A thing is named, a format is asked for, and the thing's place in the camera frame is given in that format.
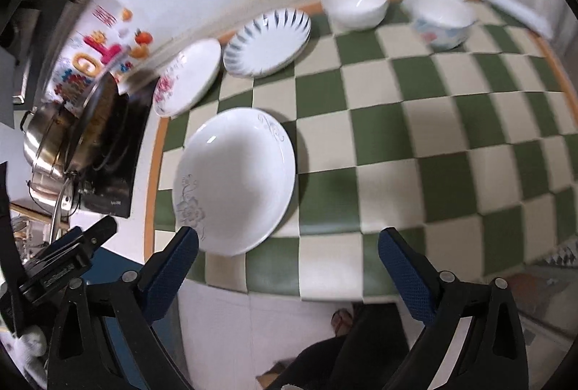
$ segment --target person's leg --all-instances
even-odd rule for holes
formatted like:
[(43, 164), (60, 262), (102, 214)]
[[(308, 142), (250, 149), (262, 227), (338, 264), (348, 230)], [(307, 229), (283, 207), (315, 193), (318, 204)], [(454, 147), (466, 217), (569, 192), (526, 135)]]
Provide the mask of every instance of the person's leg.
[(408, 352), (397, 305), (365, 305), (335, 359), (326, 388), (381, 390)]
[(303, 350), (267, 387), (267, 390), (280, 390), (288, 383), (304, 388), (312, 382), (325, 382), (333, 371), (335, 359), (346, 337), (339, 336), (321, 341)]

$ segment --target white plate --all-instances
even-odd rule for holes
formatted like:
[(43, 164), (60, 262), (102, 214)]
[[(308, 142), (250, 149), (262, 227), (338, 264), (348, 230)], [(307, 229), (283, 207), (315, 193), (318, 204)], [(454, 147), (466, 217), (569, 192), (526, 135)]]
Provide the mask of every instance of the white plate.
[(248, 22), (231, 38), (223, 64), (236, 76), (270, 75), (301, 53), (310, 33), (307, 13), (293, 8), (273, 10)]
[(219, 113), (185, 143), (172, 193), (177, 228), (194, 228), (209, 253), (245, 253), (281, 221), (295, 173), (289, 136), (272, 116)]
[(190, 110), (215, 81), (220, 64), (221, 44), (216, 39), (201, 39), (180, 51), (154, 89), (154, 112), (172, 117)]

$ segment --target stove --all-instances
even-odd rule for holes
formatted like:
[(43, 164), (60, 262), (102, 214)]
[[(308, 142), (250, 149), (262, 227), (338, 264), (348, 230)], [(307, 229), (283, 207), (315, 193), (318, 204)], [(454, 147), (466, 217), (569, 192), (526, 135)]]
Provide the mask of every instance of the stove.
[(122, 95), (111, 118), (105, 153), (79, 182), (80, 208), (128, 218), (137, 162), (157, 80), (132, 95)]

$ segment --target blue gripper pad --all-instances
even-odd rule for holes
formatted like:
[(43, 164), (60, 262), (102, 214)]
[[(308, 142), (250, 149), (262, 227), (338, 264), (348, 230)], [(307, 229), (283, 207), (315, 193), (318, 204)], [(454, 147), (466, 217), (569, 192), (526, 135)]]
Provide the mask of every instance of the blue gripper pad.
[(436, 314), (430, 289), (387, 229), (379, 234), (378, 254), (411, 316), (426, 326), (430, 324)]
[(141, 290), (141, 310), (148, 324), (165, 316), (198, 252), (199, 237), (196, 231), (181, 227), (165, 249), (151, 256), (143, 266), (141, 275), (147, 265), (156, 269)]

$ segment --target table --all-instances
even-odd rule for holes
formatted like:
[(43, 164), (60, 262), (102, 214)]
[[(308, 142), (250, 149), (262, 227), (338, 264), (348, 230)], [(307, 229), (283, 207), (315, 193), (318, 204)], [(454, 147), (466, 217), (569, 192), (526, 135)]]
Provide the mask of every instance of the table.
[(521, 23), (471, 3), (479, 21), (450, 52), (432, 52), (392, 2), (376, 30), (359, 33), (312, 16), (307, 48), (277, 74), (220, 76), (159, 131), (149, 206), (157, 248), (174, 235), (171, 187), (184, 141), (218, 112), (251, 106), (292, 139), (293, 199), (260, 246), (231, 258), (201, 252), (189, 279), (384, 300), (397, 293), (376, 248), (387, 226), (462, 280), (513, 271), (573, 236), (578, 134), (560, 74)]

